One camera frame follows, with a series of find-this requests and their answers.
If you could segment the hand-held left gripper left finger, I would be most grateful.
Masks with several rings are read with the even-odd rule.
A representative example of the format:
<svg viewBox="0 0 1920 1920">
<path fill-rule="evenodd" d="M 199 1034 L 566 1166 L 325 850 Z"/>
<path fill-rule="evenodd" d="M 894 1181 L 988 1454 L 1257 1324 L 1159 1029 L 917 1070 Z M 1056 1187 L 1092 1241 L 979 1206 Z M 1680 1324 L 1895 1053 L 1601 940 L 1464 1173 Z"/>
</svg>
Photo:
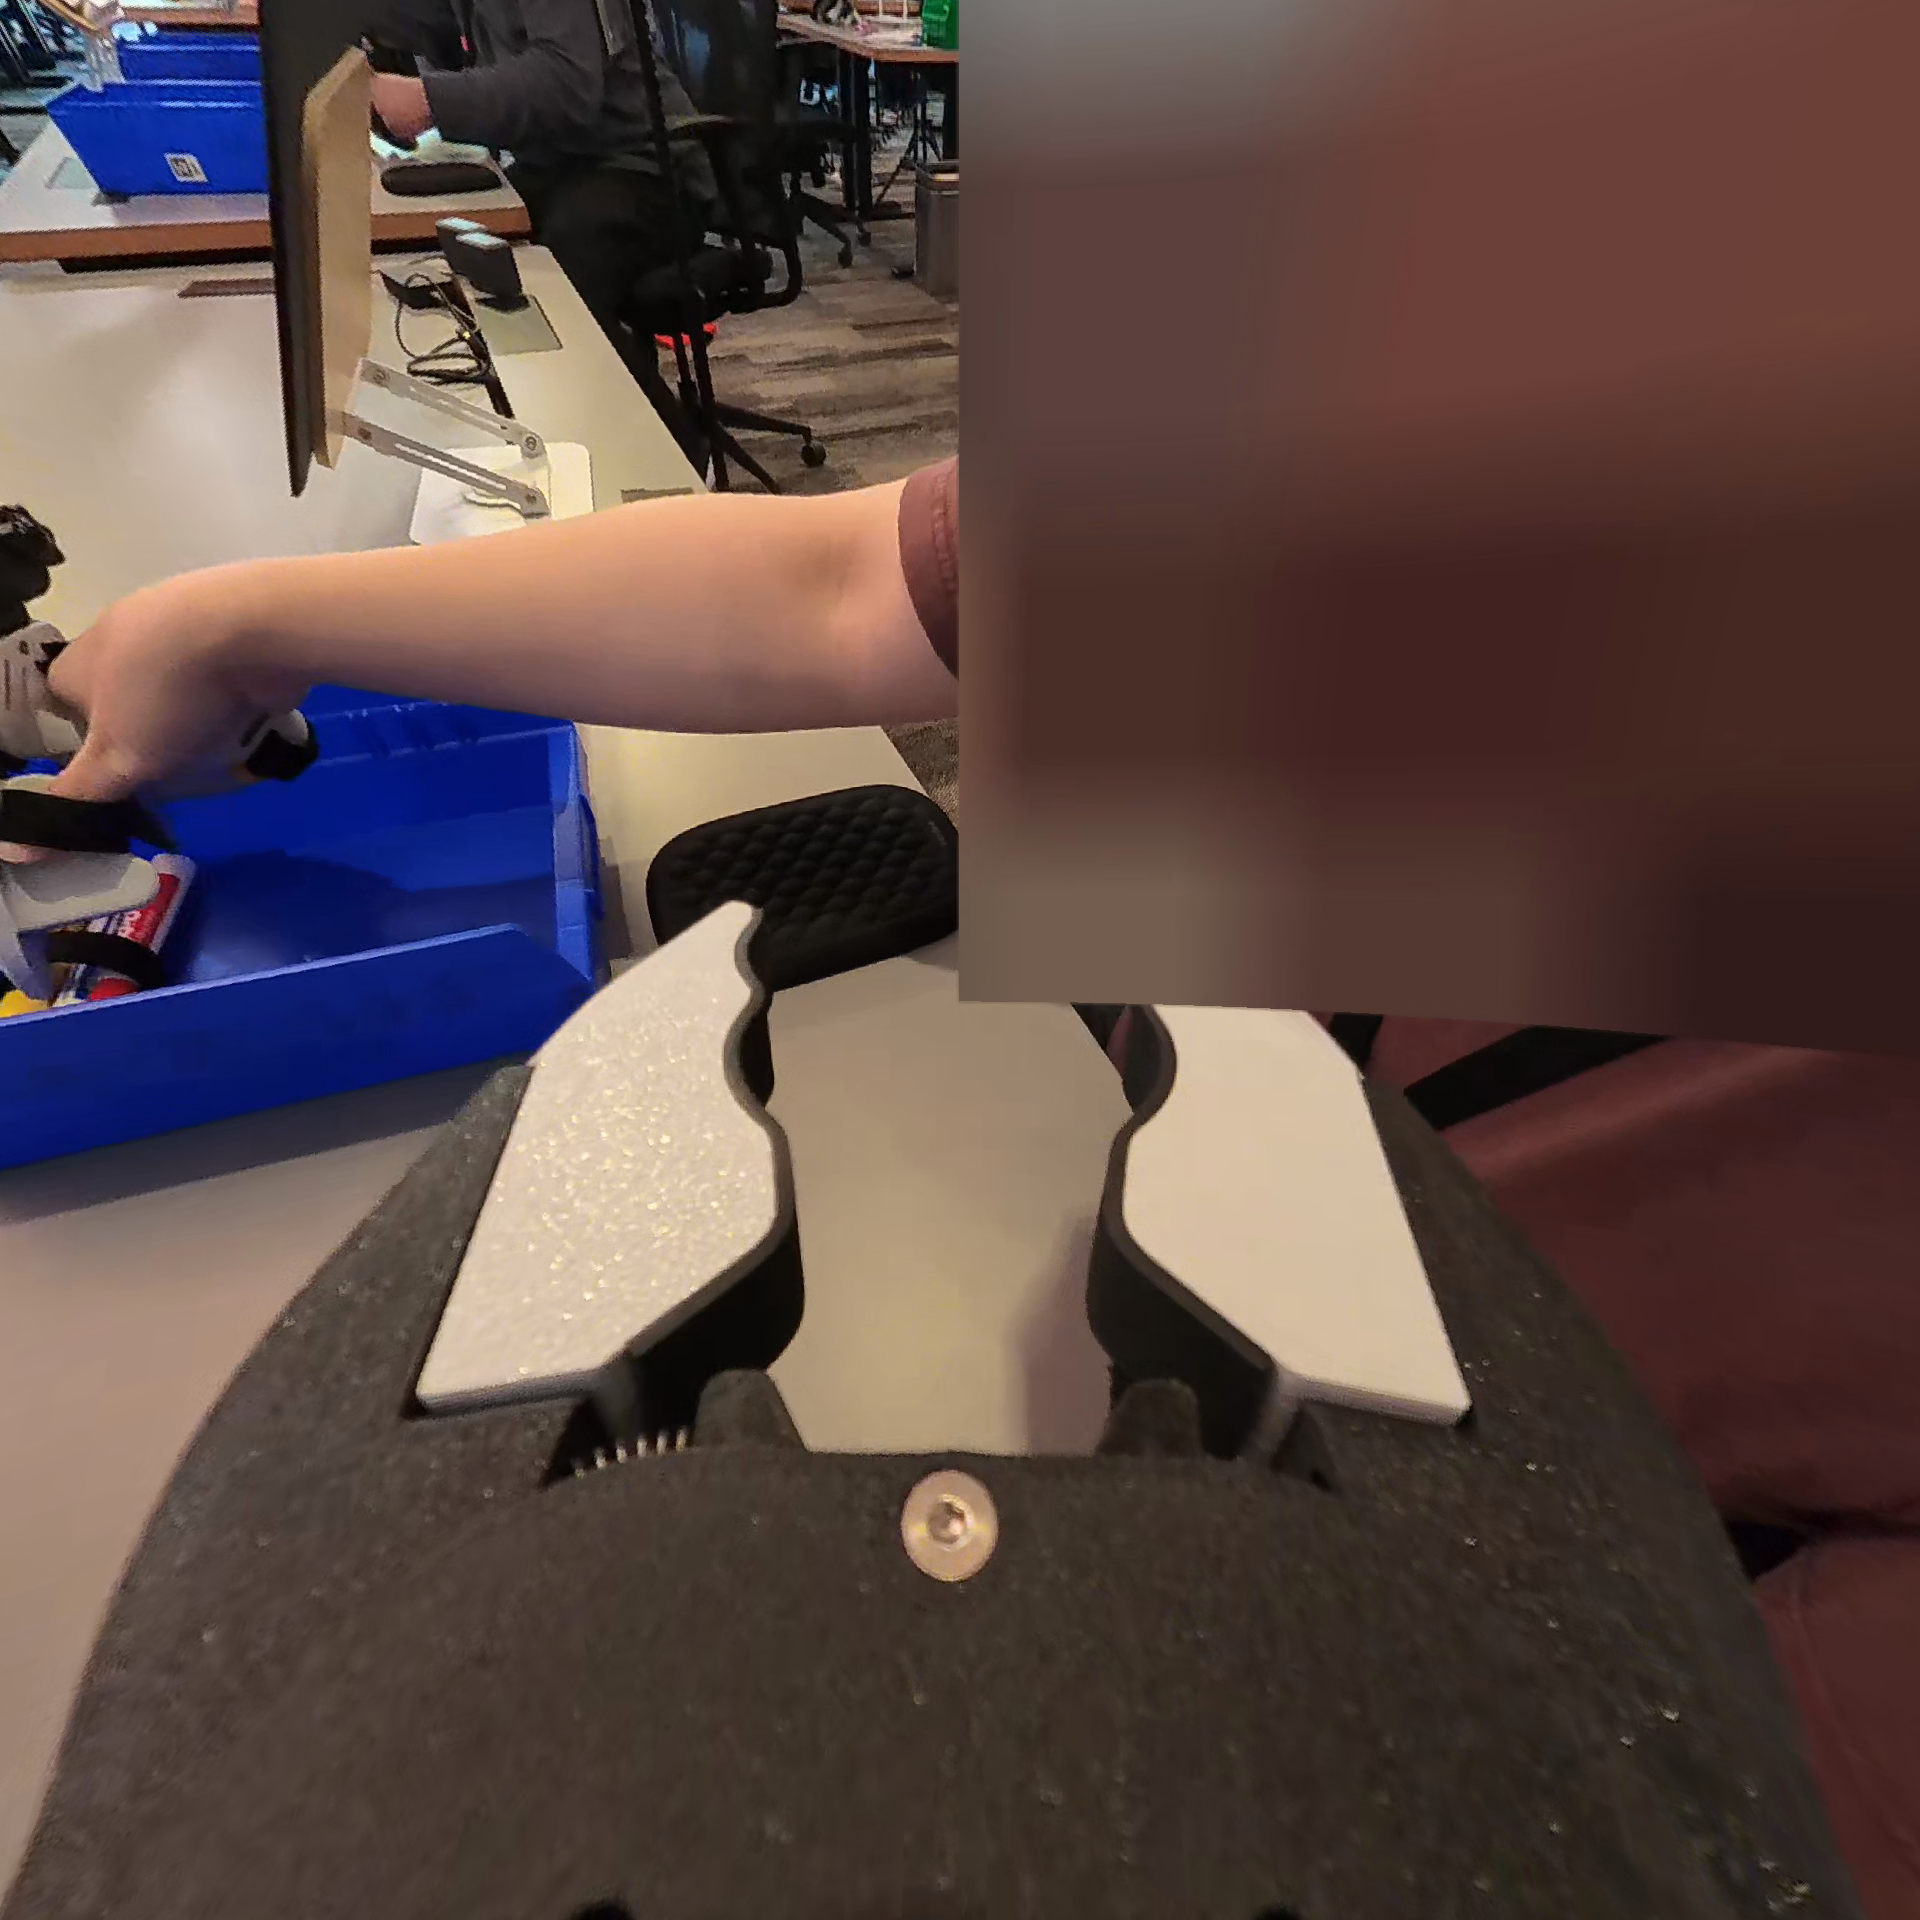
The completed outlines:
<svg viewBox="0 0 1920 1920">
<path fill-rule="evenodd" d="M 761 913 L 728 901 L 534 1053 L 415 1378 L 435 1414 L 591 1398 L 669 1419 L 803 1314 L 790 1147 L 767 1112 Z"/>
</svg>

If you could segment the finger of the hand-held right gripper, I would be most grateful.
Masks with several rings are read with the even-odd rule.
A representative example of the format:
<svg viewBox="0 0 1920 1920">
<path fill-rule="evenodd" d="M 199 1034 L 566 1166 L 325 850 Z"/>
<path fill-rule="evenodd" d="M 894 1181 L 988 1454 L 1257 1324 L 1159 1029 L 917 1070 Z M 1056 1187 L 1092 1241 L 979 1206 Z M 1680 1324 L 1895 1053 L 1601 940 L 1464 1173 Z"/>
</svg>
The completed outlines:
<svg viewBox="0 0 1920 1920">
<path fill-rule="evenodd" d="M 46 995 L 48 936 L 139 909 L 156 898 L 157 866 L 142 856 L 1 859 L 1 973 L 12 990 Z"/>
</svg>

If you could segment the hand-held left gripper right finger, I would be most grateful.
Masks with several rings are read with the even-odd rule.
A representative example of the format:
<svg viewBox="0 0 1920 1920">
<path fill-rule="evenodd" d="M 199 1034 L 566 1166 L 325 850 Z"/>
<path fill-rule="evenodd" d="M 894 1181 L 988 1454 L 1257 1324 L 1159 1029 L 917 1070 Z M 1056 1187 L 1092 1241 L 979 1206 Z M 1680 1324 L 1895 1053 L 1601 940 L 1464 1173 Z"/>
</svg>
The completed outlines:
<svg viewBox="0 0 1920 1920">
<path fill-rule="evenodd" d="M 1128 1006 L 1127 1115 L 1088 1249 L 1111 1404 L 1152 1382 L 1200 1449 L 1281 1449 L 1332 1408 L 1437 1434 L 1472 1392 L 1359 1070 L 1304 1012 Z"/>
</svg>

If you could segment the blue plastic bin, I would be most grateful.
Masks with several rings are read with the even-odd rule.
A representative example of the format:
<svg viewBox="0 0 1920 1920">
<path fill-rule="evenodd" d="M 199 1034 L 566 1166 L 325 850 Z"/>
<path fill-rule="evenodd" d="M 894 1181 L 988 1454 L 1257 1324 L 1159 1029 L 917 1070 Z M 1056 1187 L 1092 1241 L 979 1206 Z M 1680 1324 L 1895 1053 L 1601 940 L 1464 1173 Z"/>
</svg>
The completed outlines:
<svg viewBox="0 0 1920 1920">
<path fill-rule="evenodd" d="M 107 194 L 236 196 L 271 186 L 265 93 L 241 81 L 124 81 L 72 84 L 48 114 L 86 176 Z"/>
<path fill-rule="evenodd" d="M 251 32 L 142 32 L 119 36 L 113 51 L 128 84 L 260 84 Z"/>
<path fill-rule="evenodd" d="M 1 1166 L 536 1049 L 601 986 L 573 726 L 316 688 L 318 763 L 165 818 L 153 992 L 4 1020 Z"/>
</svg>

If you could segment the person's right forearm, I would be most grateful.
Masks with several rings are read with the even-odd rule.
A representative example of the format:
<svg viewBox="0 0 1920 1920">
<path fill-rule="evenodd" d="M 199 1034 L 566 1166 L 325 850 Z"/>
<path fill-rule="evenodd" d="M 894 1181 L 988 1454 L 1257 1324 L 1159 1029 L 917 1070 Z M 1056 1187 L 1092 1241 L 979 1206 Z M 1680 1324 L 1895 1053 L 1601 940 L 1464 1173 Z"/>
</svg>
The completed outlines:
<svg viewBox="0 0 1920 1920">
<path fill-rule="evenodd" d="M 957 713 L 957 461 L 831 496 L 663 496 L 452 545 L 231 568 L 248 681 L 607 729 L 892 729 Z"/>
</svg>

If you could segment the black velcro tie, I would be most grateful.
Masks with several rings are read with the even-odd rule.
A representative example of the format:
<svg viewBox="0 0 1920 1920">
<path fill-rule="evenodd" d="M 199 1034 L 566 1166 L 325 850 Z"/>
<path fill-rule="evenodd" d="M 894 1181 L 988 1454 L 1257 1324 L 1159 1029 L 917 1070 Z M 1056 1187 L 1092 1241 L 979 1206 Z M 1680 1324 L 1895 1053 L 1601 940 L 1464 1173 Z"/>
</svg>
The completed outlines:
<svg viewBox="0 0 1920 1920">
<path fill-rule="evenodd" d="M 43 945 L 49 969 L 94 969 L 117 979 L 129 992 L 156 992 L 167 986 L 167 969 L 156 949 L 142 941 L 96 930 L 54 928 Z"/>
</svg>

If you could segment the person's right hand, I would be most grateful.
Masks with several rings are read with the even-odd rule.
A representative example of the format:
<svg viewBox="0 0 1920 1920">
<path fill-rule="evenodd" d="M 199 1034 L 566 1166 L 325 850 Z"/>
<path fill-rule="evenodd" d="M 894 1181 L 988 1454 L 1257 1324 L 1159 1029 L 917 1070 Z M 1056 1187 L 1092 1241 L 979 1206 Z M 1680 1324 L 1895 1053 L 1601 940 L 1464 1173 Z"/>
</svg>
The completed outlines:
<svg viewBox="0 0 1920 1920">
<path fill-rule="evenodd" d="M 52 780 L 65 800 L 119 802 L 212 755 L 236 757 L 308 684 L 278 659 L 251 568 L 212 568 L 133 593 L 57 657 L 48 686 L 83 724 Z"/>
</svg>

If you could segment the red dry-erase marker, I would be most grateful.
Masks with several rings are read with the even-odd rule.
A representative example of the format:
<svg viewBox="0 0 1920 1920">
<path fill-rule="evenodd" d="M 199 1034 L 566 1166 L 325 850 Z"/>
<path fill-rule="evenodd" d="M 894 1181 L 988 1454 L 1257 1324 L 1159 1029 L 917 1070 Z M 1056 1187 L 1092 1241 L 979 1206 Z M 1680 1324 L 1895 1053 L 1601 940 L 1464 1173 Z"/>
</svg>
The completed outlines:
<svg viewBox="0 0 1920 1920">
<path fill-rule="evenodd" d="M 157 856 L 153 866 L 157 885 L 150 901 L 110 917 L 97 917 L 88 921 L 86 928 L 133 938 L 161 955 L 199 869 L 187 856 Z M 76 1001 L 107 1001 L 136 995 L 124 987 L 117 979 L 80 966 L 69 972 L 65 987 Z"/>
</svg>

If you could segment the person in maroon shirt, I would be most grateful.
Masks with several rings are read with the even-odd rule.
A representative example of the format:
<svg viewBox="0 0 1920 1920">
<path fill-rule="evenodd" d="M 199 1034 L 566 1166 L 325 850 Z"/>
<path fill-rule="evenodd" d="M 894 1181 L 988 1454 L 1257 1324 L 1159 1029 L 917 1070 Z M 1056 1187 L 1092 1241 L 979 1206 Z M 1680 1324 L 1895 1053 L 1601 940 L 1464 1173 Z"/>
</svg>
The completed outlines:
<svg viewBox="0 0 1920 1920">
<path fill-rule="evenodd" d="M 1918 1915 L 1916 1061 L 1662 1043 L 1468 1157 L 1724 1518 L 1867 1915 Z"/>
</svg>

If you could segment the black quilted wrist rest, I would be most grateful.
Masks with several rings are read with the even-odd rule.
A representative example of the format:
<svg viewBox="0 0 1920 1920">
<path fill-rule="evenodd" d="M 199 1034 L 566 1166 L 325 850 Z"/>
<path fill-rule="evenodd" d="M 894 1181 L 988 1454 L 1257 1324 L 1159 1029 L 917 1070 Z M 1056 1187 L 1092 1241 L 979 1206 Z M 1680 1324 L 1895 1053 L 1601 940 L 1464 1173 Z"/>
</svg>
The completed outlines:
<svg viewBox="0 0 1920 1920">
<path fill-rule="evenodd" d="M 919 788 L 846 786 L 687 827 L 644 875 L 656 945 L 728 904 L 767 992 L 909 955 L 957 928 L 957 829 Z"/>
</svg>

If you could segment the wooden document stand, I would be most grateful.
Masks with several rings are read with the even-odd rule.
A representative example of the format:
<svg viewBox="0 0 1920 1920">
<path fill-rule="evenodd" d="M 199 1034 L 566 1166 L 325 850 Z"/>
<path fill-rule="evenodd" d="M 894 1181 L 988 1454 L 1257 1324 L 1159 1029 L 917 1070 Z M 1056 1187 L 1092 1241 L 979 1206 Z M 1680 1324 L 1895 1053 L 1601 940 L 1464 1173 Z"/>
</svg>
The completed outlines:
<svg viewBox="0 0 1920 1920">
<path fill-rule="evenodd" d="M 348 446 L 428 476 L 415 534 L 496 533 L 593 507 L 591 458 L 372 356 L 371 65 L 344 4 L 257 4 L 278 394 L 292 496 Z"/>
</svg>

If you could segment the black charger box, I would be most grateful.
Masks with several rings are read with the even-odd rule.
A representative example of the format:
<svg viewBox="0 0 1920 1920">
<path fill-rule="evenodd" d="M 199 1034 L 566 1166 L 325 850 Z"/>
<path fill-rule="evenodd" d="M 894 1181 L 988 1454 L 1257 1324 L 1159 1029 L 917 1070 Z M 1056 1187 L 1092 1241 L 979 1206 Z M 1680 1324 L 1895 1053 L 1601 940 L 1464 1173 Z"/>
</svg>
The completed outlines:
<svg viewBox="0 0 1920 1920">
<path fill-rule="evenodd" d="M 465 217 L 437 221 L 440 253 L 460 281 L 494 312 L 515 313 L 527 307 L 521 267 L 507 237 Z"/>
</svg>

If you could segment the black office chair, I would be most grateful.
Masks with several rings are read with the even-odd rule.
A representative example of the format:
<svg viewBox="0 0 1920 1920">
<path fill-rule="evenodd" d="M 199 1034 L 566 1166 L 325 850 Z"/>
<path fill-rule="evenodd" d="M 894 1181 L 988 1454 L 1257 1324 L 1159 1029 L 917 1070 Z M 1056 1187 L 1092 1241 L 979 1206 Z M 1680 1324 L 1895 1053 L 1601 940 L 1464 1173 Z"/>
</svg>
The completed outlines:
<svg viewBox="0 0 1920 1920">
<path fill-rule="evenodd" d="M 803 288 L 800 226 L 780 164 L 776 4 L 633 3 L 628 12 L 665 182 L 678 188 L 684 161 L 701 154 L 717 188 L 704 235 L 635 281 L 631 324 L 671 349 L 678 408 L 697 425 L 713 488 L 728 491 L 740 468 L 780 493 L 736 430 L 797 438 L 809 468 L 825 461 L 825 446 L 806 422 L 723 402 L 705 333 L 717 321 L 792 305 Z"/>
</svg>

